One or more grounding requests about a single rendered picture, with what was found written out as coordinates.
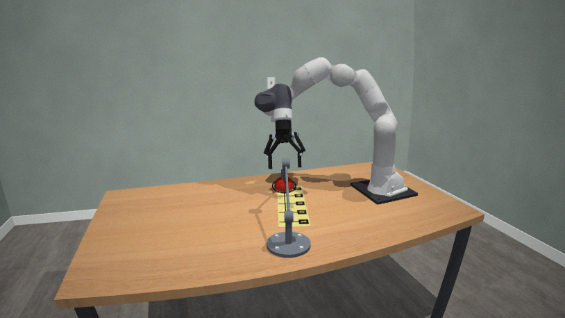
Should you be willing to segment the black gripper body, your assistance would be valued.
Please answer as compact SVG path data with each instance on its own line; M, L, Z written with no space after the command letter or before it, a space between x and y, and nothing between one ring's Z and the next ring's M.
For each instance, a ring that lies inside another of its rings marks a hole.
M276 120L276 139L278 136L281 135L279 143L288 143L288 141L284 138L286 135L289 139L292 138L292 123L291 120L288 119L280 119Z

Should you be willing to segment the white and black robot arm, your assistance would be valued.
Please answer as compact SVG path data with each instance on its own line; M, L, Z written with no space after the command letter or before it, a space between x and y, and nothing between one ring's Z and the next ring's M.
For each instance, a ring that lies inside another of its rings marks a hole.
M255 97L255 106L266 115L272 116L271 122L280 119L292 120L292 100L324 79L338 87L352 86L375 123L368 191L385 196L407 191L404 179L396 171L394 164L397 121L378 84L367 70L355 71L346 64L331 65L327 59L317 58L294 72L291 86L280 83L260 92Z

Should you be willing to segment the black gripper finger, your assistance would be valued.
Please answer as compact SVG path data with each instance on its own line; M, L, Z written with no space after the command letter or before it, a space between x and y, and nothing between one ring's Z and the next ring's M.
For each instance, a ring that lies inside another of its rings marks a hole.
M303 155L305 148L304 148L300 138L298 137L298 133L294 132L294 133L292 133L292 135L295 137L295 139L298 142L298 145L300 146L301 149L299 149L297 147L297 145L292 141L292 139L289 139L286 135L284 135L284 138L298 151L298 167L301 167L301 156Z
M276 147L280 144L279 140L281 138L281 135L278 136L275 143L271 147L274 138L275 138L275 135L272 135L272 134L269 135L269 141L268 141L266 148L264 150L264 154L266 154L267 158L268 158L269 169L272 169L272 155L271 154L274 152Z

